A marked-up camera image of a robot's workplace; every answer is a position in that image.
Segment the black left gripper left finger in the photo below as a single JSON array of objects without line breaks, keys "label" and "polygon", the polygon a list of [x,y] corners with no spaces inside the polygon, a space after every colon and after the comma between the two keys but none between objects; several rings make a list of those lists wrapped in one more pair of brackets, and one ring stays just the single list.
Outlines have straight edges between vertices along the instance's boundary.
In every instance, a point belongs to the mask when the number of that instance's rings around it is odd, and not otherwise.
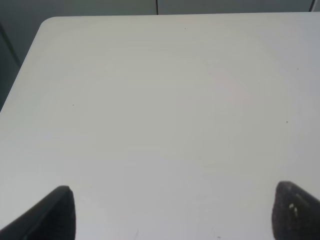
[{"label": "black left gripper left finger", "polygon": [[69,186],[55,188],[36,205],[0,230],[2,240],[74,240],[76,207]]}]

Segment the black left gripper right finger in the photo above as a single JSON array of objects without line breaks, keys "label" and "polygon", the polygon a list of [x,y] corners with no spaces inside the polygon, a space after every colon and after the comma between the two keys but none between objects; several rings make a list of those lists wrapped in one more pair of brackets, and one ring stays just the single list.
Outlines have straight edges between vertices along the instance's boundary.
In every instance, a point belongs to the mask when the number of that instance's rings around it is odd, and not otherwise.
[{"label": "black left gripper right finger", "polygon": [[276,240],[318,240],[320,201],[291,181],[280,181],[275,189],[271,214]]}]

